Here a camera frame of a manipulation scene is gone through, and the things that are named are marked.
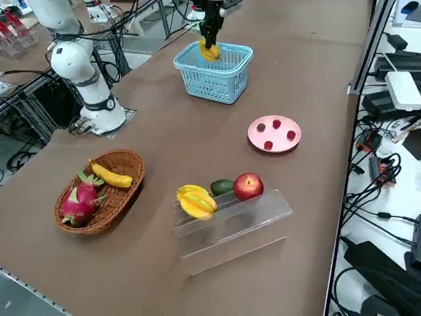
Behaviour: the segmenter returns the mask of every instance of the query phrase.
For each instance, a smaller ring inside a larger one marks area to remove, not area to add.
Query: blue plastic basket
[[[181,70],[188,94],[232,104],[247,86],[253,50],[234,44],[218,45],[221,55],[217,61],[204,60],[195,42],[174,58],[174,67]]]

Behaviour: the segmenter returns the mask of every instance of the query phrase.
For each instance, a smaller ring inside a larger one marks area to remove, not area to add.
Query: clear acrylic stand
[[[293,211],[278,189],[244,202],[233,192],[215,201],[218,211],[210,221],[194,219],[174,205],[174,233],[190,275],[286,237],[286,219]]]

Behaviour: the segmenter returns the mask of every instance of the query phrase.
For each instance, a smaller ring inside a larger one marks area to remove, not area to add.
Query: dragon fruit
[[[104,181],[98,178],[94,178],[93,174],[87,177],[83,171],[79,171],[78,176],[82,181],[78,186],[76,197],[78,201],[91,201],[98,198],[97,189],[104,184]]]
[[[104,183],[102,180],[93,175],[86,177],[82,171],[79,177],[82,183],[72,189],[61,207],[62,223],[70,223],[73,227],[81,227],[91,220],[99,204],[106,198],[98,197],[97,188]]]

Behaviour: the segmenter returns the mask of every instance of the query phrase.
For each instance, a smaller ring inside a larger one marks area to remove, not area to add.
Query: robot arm
[[[193,0],[198,9],[205,12],[205,19],[200,23],[200,33],[205,38],[205,48],[216,45],[216,35],[222,28],[224,18],[240,8],[243,0]]]
[[[39,23],[58,36],[51,53],[51,67],[62,78],[72,82],[84,101],[79,123],[94,134],[121,126],[126,115],[112,95],[102,74],[91,64],[93,42],[86,38],[67,0],[28,0]]]

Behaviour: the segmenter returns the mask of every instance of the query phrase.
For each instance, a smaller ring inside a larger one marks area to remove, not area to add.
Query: brown table surface
[[[137,109],[113,140],[55,132],[0,190],[0,266],[74,315],[321,315],[355,114],[346,94],[366,36],[366,0],[245,1],[218,40],[251,46],[249,85],[233,105],[190,97],[173,58],[187,34],[115,86]],[[265,155],[248,143],[263,115],[295,120],[299,146]],[[143,189],[113,229],[73,236],[57,196],[90,157],[119,147],[145,161]],[[172,235],[174,190],[255,172],[295,214],[287,239],[186,282]]]

